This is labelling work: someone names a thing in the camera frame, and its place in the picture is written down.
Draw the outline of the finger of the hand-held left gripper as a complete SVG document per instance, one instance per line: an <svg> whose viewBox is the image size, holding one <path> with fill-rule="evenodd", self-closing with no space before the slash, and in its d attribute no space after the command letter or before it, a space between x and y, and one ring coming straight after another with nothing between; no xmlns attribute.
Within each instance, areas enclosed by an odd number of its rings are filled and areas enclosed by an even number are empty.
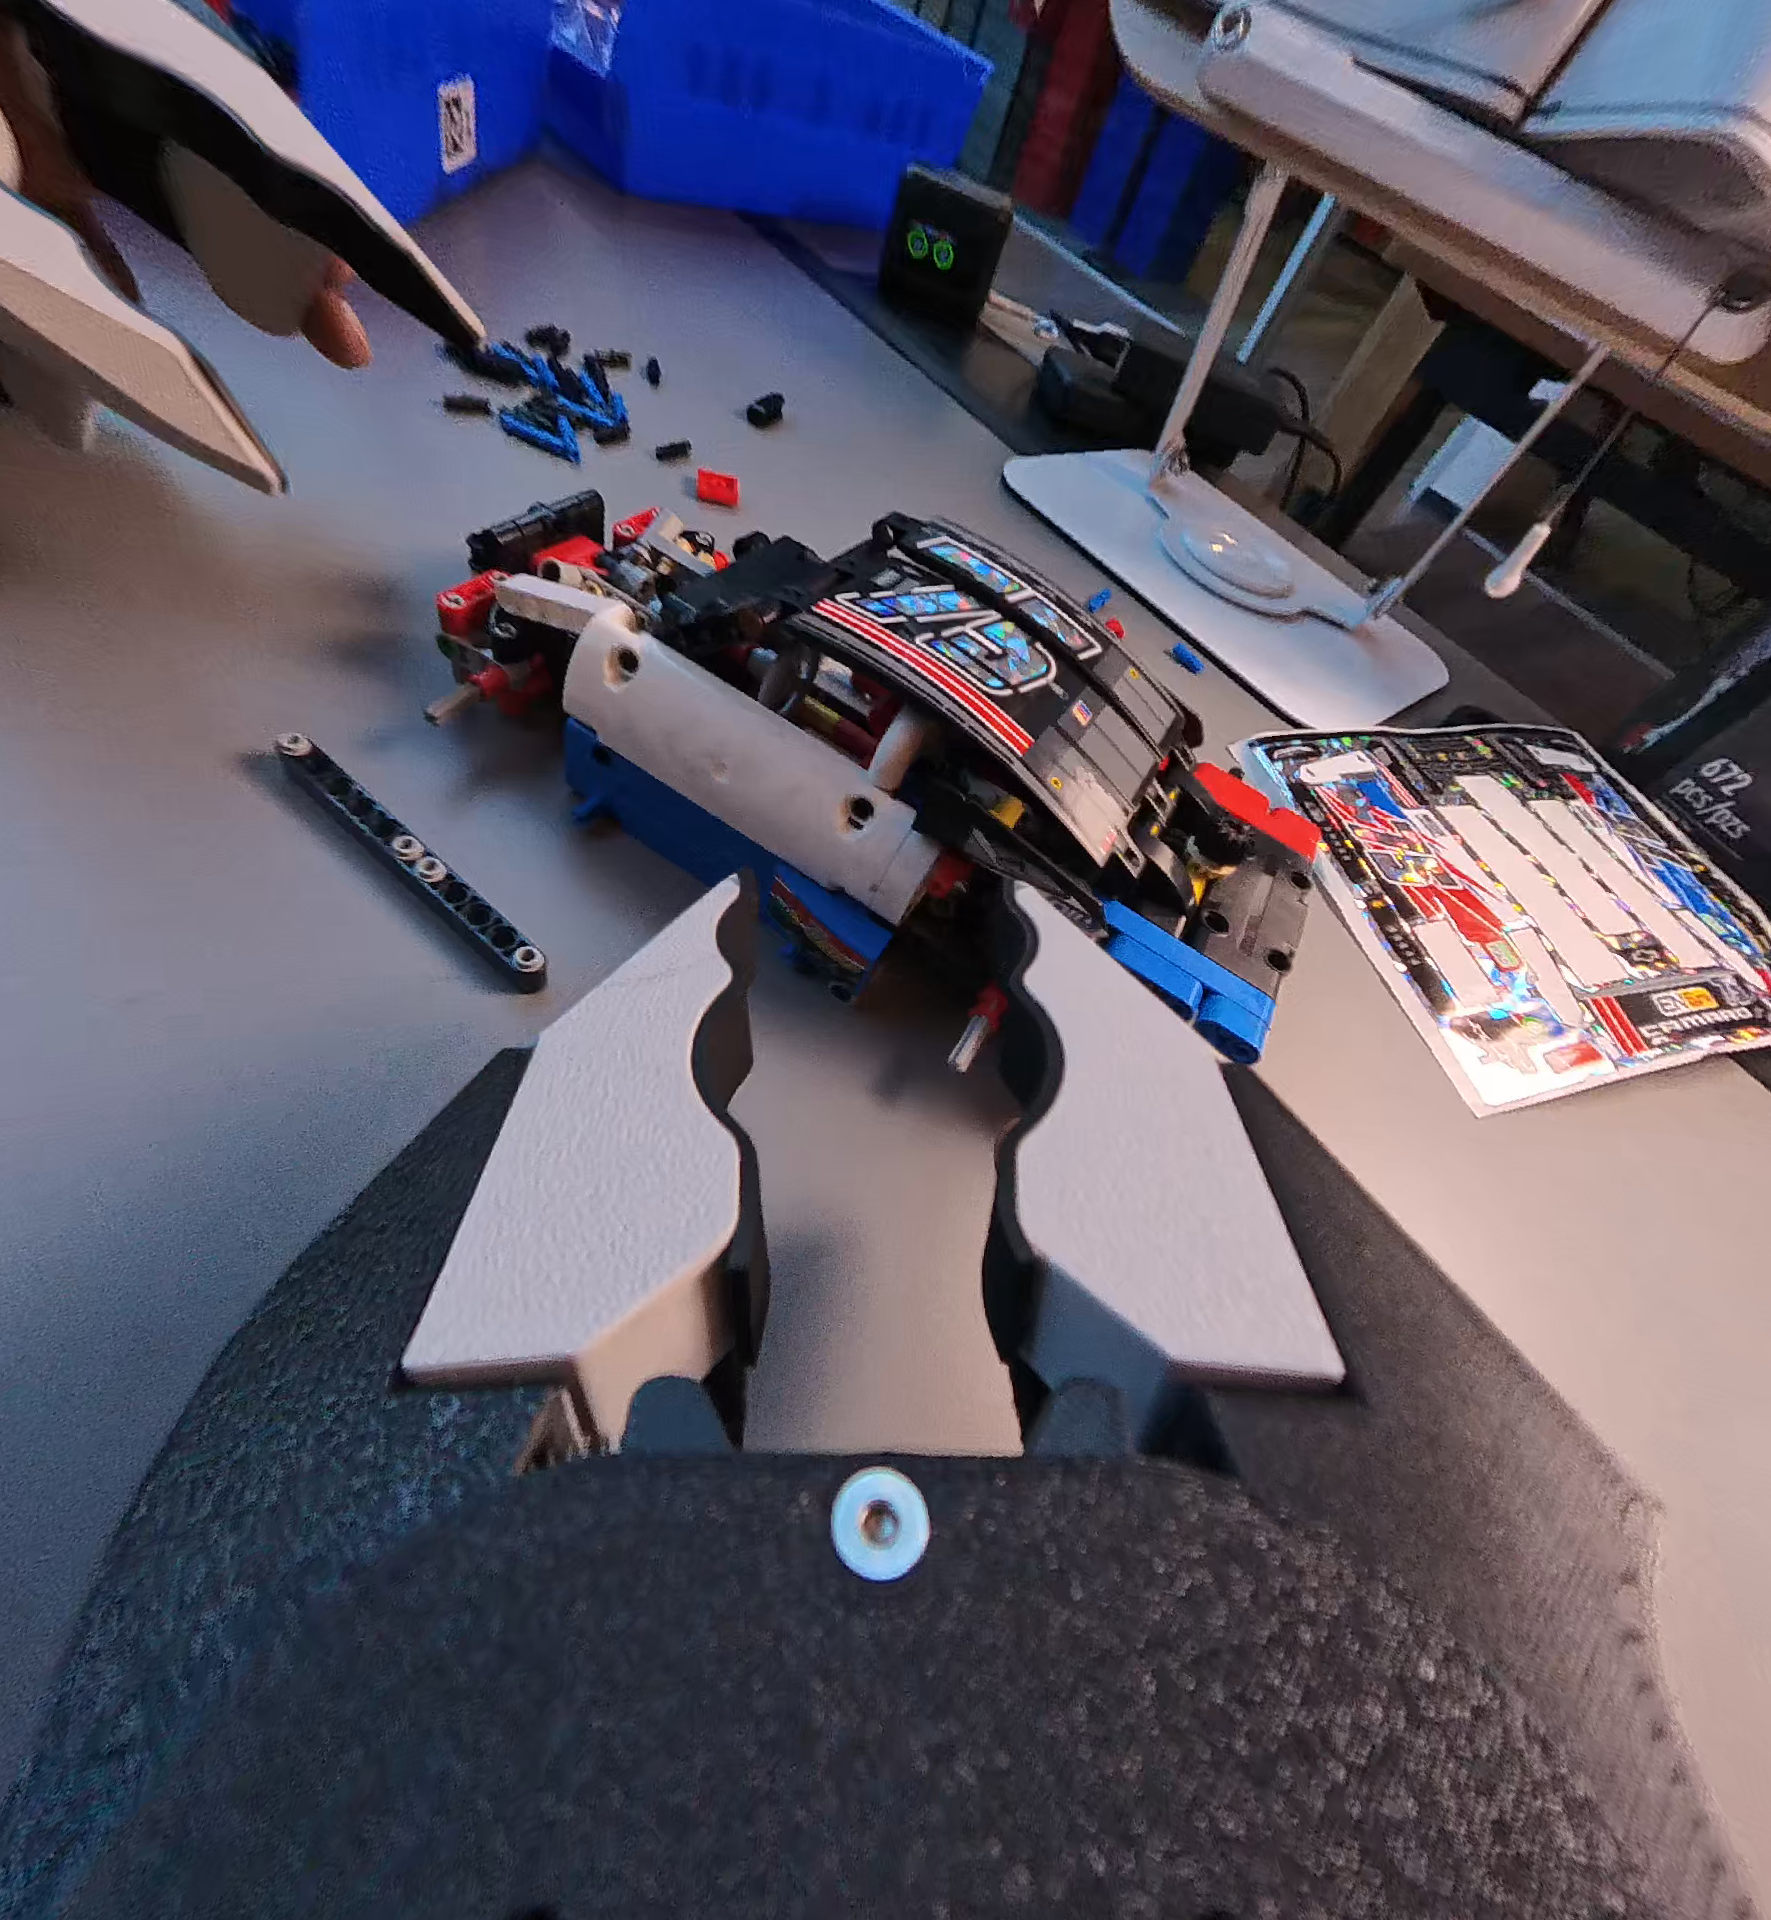
<svg viewBox="0 0 1771 1920"><path fill-rule="evenodd" d="M0 353L9 396L58 445L83 445L88 413L101 404L256 491L288 488L197 350L127 301L75 229L18 193L18 147L2 108Z"/></svg>
<svg viewBox="0 0 1771 1920"><path fill-rule="evenodd" d="M342 263L450 347L472 307L233 35L184 5L32 5L30 48L86 178L184 248L265 333Z"/></svg>

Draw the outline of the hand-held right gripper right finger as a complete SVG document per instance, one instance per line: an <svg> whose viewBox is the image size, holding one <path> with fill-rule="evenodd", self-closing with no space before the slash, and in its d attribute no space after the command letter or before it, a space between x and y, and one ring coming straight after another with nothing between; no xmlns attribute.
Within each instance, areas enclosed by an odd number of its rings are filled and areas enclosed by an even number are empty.
<svg viewBox="0 0 1771 1920"><path fill-rule="evenodd" d="M1026 1440L1087 1381L1134 1453L1215 1453L1217 1387L1325 1394L1343 1351L1215 1053L1060 907L1004 885L981 1293Z"/></svg>

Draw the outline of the black device with green lights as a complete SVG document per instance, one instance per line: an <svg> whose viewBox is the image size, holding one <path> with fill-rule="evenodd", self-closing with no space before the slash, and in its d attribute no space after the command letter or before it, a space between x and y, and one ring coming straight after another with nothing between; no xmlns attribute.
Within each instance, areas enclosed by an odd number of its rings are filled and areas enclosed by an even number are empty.
<svg viewBox="0 0 1771 1920"><path fill-rule="evenodd" d="M1013 203L980 179L912 163L898 179L878 267L883 305L972 333L1013 226Z"/></svg>

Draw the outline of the colourful sticker sheet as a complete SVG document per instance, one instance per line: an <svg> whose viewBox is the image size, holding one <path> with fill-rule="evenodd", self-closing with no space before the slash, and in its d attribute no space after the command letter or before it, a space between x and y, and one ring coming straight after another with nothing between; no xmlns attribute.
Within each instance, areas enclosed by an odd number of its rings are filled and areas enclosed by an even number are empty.
<svg viewBox="0 0 1771 1920"><path fill-rule="evenodd" d="M1771 1052L1771 921L1577 735L1259 732L1259 791L1475 1117Z"/></svg>

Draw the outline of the open lego instruction booklet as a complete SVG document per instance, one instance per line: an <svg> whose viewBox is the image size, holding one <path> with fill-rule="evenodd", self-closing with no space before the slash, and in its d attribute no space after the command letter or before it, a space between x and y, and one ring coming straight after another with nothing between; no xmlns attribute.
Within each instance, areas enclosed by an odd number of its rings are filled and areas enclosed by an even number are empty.
<svg viewBox="0 0 1771 1920"><path fill-rule="evenodd" d="M1306 5L1354 57L1771 261L1771 3Z"/></svg>

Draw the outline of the pile of small lego pins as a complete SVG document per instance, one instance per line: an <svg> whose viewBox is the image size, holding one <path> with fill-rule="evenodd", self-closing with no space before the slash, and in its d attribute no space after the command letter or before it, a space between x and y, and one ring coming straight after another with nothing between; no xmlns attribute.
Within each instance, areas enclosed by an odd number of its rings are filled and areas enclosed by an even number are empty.
<svg viewBox="0 0 1771 1920"><path fill-rule="evenodd" d="M474 389L449 391L440 407L450 416L492 421L517 445L578 465L584 445L623 448L632 440L632 413L613 377L642 371L659 385L659 360L632 360L628 350L571 353L563 326L539 325L520 341L440 346L443 362L472 380Z"/></svg>

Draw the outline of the lego set box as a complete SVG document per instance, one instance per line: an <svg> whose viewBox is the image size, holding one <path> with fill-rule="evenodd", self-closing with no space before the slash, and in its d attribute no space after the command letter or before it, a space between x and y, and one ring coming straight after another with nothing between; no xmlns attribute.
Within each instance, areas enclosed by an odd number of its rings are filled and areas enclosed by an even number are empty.
<svg viewBox="0 0 1771 1920"><path fill-rule="evenodd" d="M1653 694L1612 755L1771 911L1771 607Z"/></svg>

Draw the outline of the black power adapter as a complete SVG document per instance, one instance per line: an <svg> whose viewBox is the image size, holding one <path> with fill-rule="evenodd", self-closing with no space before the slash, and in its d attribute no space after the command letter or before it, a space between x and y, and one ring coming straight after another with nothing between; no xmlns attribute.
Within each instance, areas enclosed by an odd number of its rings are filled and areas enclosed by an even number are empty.
<svg viewBox="0 0 1771 1920"><path fill-rule="evenodd" d="M1093 445L1152 450L1185 377L1185 360L1128 341L1112 365L1072 347L1050 347L1032 398L1042 418ZM1185 459L1195 469L1230 467L1282 437L1271 385L1221 355L1185 421Z"/></svg>

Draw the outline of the partly built lego car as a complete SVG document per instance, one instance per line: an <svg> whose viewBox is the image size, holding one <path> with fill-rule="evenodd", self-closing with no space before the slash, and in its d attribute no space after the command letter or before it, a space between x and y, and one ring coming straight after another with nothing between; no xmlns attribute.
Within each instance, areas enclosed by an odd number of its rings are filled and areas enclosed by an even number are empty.
<svg viewBox="0 0 1771 1920"><path fill-rule="evenodd" d="M1120 627L944 519L824 560L584 491L466 538L424 711L561 722L578 816L704 883L748 869L792 965L843 1002L883 961L1001 1017L994 912L1032 885L1230 1064L1271 1034L1317 830L1212 763Z"/></svg>

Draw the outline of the long black lego beam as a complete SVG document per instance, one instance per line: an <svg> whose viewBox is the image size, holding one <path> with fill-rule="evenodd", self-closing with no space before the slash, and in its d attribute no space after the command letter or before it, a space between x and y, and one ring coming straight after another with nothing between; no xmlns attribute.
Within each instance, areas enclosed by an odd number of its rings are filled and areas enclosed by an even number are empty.
<svg viewBox="0 0 1771 1920"><path fill-rule="evenodd" d="M279 732L274 760L294 793L390 873L495 980L522 995L544 990L547 953L334 757L304 732Z"/></svg>

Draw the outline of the white book stand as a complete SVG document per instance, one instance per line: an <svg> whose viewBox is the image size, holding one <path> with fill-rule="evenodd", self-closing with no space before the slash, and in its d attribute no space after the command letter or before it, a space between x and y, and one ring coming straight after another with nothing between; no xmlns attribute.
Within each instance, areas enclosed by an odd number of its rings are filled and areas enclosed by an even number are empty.
<svg viewBox="0 0 1771 1920"><path fill-rule="evenodd" d="M1610 362L1771 442L1771 261L1384 77L1303 7L1110 7L1137 84L1260 168L1158 445L1013 459L1004 481L1282 719L1341 731L1447 686L1437 653L1391 615L1428 561L1353 588L1185 459L1185 421L1284 187L1313 186L1578 350L1522 448Z"/></svg>

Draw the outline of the person's left hand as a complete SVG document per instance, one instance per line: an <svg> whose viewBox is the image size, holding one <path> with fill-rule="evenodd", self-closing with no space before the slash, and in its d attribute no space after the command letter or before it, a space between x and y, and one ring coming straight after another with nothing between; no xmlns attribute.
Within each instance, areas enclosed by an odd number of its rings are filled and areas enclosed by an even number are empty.
<svg viewBox="0 0 1771 1920"><path fill-rule="evenodd" d="M18 187L32 204L65 222L98 269L132 305L145 294L99 216L99 197L74 157L42 66L22 28L0 8L0 108L18 153ZM299 334L328 364L346 371L370 368L370 333L346 298L349 265L330 259L313 279Z"/></svg>

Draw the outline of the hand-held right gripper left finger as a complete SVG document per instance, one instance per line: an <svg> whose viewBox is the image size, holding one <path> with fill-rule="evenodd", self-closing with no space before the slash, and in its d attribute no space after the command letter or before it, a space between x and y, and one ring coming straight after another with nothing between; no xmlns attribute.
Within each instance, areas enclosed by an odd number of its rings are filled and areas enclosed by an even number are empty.
<svg viewBox="0 0 1771 1920"><path fill-rule="evenodd" d="M754 879L728 876L548 1022L464 1204L399 1376L557 1387L619 1444L650 1379L692 1381L731 1449L768 1308L753 1066Z"/></svg>

